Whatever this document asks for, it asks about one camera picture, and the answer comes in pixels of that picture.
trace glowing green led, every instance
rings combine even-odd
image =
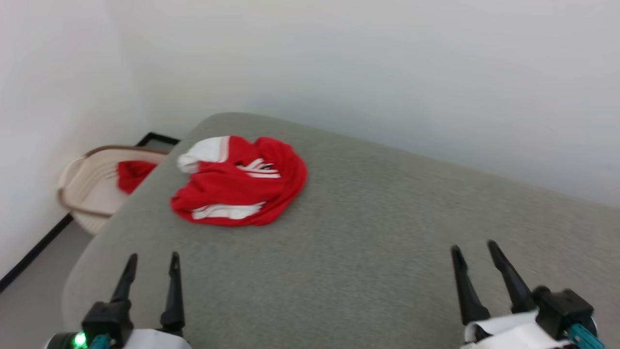
[[[75,337],[73,337],[73,346],[76,348],[86,347],[86,335],[84,334],[84,332],[80,332]]]

